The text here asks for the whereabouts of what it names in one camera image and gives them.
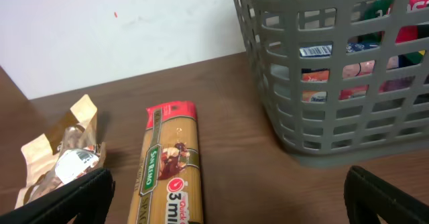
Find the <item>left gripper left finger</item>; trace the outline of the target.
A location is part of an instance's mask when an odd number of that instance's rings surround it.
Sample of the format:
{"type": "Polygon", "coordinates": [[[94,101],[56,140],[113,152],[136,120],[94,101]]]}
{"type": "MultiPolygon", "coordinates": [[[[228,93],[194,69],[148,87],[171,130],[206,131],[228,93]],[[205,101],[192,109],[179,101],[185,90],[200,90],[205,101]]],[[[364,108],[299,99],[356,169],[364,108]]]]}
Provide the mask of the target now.
{"type": "Polygon", "coordinates": [[[1,223],[104,223],[115,194],[110,170],[96,169],[1,216],[1,223]]]}

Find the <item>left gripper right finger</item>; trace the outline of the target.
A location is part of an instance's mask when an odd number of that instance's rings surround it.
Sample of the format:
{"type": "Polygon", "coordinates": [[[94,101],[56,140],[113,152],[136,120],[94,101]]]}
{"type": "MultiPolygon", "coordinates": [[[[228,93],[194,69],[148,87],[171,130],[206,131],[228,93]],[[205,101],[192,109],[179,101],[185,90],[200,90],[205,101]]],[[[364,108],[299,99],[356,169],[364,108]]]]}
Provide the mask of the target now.
{"type": "Polygon", "coordinates": [[[428,224],[428,205],[360,166],[351,166],[344,184],[350,224],[428,224]]]}

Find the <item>white brown snack bag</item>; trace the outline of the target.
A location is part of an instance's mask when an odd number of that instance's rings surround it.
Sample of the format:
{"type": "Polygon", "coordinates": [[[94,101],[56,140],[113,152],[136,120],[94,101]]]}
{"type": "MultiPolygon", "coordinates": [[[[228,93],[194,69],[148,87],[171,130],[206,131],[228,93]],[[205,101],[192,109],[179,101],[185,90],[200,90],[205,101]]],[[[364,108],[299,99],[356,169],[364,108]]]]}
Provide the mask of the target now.
{"type": "Polygon", "coordinates": [[[90,97],[81,97],[54,127],[22,146],[21,153],[27,177],[16,209],[103,167],[107,147],[97,141],[97,107],[90,97]]]}

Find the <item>San Remo spaghetti pack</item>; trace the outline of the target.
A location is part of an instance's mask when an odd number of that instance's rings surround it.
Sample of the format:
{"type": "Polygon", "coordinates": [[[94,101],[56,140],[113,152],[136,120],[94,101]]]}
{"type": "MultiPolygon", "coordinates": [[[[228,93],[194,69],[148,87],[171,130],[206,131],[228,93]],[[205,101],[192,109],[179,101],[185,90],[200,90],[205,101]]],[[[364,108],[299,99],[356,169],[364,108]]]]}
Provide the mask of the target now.
{"type": "Polygon", "coordinates": [[[195,104],[172,101],[147,108],[129,224],[203,223],[195,104]]]}

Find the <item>green Nescafe coffee bag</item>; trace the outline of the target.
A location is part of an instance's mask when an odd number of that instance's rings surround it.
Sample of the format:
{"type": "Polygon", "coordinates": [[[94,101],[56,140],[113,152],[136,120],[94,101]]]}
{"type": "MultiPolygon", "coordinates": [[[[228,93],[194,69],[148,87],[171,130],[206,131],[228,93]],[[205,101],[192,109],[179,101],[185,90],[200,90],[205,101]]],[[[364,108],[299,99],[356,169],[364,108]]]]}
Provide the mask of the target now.
{"type": "Polygon", "coordinates": [[[347,54],[346,69],[369,74],[385,68],[428,70],[428,0],[352,0],[366,7],[351,21],[356,52],[347,54]]]}

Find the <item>grey plastic basket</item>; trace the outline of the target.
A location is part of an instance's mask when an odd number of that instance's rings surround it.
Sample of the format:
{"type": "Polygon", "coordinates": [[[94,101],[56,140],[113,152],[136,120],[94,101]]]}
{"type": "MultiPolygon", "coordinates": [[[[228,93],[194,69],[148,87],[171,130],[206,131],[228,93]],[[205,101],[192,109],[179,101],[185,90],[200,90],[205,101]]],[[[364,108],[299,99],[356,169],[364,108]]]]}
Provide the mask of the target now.
{"type": "Polygon", "coordinates": [[[352,0],[233,0],[251,72],[285,151],[305,166],[428,148],[428,70],[355,74],[352,0]]]}

